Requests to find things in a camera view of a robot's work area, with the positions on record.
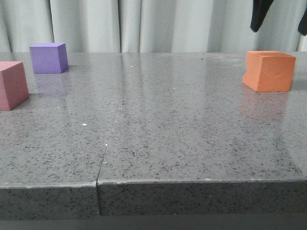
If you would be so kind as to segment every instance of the foam cube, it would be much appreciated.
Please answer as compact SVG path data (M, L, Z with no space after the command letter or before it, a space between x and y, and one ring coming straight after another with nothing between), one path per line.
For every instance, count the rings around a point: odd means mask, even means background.
M30 46L34 73L62 73L68 69L65 43L38 43Z
M12 110L29 97L21 61L0 61L0 111Z
M242 81L256 92L289 91L295 59L278 51L248 51Z

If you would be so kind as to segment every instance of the pink cube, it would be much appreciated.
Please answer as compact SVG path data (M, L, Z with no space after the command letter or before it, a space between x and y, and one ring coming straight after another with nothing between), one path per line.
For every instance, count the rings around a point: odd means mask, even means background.
M22 61L0 61L0 111L12 110L29 97Z

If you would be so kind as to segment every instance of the white curtain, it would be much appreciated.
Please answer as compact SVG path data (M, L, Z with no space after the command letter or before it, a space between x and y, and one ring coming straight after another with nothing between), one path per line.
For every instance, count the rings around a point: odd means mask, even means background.
M65 42L70 52L307 51L306 0L275 0L257 33L253 0L0 0L0 52Z

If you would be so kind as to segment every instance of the orange cube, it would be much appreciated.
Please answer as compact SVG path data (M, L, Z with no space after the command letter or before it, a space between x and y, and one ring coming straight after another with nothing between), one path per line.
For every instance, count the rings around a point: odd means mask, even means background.
M295 59L278 51L248 51L242 81L256 92L289 91Z

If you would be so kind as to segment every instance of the speckled countertop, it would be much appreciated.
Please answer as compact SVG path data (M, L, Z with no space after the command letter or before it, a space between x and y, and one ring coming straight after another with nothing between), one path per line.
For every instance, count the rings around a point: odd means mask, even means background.
M69 54L0 112L0 219L307 212L307 75L242 85L245 53Z

